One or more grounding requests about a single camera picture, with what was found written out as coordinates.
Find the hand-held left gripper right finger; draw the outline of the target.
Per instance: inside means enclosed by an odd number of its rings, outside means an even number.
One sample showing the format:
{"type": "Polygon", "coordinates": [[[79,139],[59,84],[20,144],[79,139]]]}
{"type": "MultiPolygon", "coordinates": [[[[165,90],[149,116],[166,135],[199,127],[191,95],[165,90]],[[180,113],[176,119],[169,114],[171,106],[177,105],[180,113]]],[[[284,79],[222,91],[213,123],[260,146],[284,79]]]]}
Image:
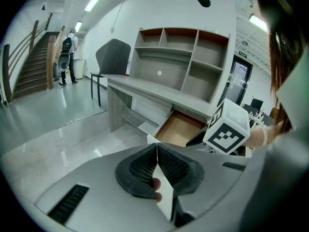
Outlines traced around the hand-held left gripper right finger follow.
{"type": "Polygon", "coordinates": [[[248,161],[167,143],[158,143],[157,159],[163,196],[157,206],[167,218],[173,211],[193,218],[206,213],[232,188],[248,161]]]}

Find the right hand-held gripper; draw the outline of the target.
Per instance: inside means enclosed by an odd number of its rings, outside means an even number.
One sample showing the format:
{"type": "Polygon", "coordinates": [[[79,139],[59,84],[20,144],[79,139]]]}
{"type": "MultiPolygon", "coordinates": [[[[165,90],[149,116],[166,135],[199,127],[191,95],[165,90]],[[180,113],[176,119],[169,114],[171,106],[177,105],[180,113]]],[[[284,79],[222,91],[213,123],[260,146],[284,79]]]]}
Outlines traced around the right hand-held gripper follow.
{"type": "Polygon", "coordinates": [[[215,151],[229,155],[250,137],[248,112],[229,99],[224,99],[211,117],[208,129],[200,130],[186,147],[202,142],[215,151]]]}

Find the person's left hand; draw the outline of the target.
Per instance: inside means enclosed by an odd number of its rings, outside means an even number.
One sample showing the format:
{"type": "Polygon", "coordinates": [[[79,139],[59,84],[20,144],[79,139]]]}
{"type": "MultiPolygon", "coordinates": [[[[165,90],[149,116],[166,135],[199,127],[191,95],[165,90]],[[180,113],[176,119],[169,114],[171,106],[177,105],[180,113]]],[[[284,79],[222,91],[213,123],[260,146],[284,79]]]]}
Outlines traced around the person's left hand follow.
{"type": "Polygon", "coordinates": [[[159,203],[162,201],[162,194],[159,191],[161,187],[161,182],[158,178],[153,178],[152,181],[152,188],[155,191],[155,196],[156,196],[156,202],[159,203]]]}

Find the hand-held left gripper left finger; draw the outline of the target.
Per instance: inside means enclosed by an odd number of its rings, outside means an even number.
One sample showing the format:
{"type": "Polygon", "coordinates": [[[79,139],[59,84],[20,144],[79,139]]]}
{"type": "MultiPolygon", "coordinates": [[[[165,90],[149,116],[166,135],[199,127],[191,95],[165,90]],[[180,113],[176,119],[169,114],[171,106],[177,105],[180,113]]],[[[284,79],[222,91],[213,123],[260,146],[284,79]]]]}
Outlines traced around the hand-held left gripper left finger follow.
{"type": "Polygon", "coordinates": [[[150,148],[132,147],[94,158],[48,188],[35,202],[48,232],[168,232],[171,223],[153,199],[130,195],[117,182],[121,160],[150,148]]]}

